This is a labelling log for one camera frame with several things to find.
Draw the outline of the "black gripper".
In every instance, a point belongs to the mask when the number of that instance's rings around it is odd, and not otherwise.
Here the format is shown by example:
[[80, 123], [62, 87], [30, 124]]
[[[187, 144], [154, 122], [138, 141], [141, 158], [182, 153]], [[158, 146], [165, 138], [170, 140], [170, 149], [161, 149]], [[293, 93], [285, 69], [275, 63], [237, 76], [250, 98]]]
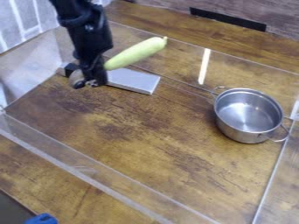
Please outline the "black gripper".
[[104, 68], [102, 54], [114, 47], [111, 43], [82, 43], [75, 45], [74, 57], [79, 60], [79, 68], [83, 72], [84, 80], [79, 83], [83, 88], [108, 84], [108, 73]]

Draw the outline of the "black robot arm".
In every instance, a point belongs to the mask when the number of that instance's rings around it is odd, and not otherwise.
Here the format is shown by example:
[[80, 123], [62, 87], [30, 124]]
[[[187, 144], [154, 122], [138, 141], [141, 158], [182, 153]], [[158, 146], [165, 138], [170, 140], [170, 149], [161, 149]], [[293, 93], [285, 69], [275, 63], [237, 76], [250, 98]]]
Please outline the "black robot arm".
[[84, 88], [108, 84], [103, 54], [114, 47], [104, 7], [92, 0], [50, 0], [58, 21], [70, 34], [78, 69], [67, 75], [70, 85]]

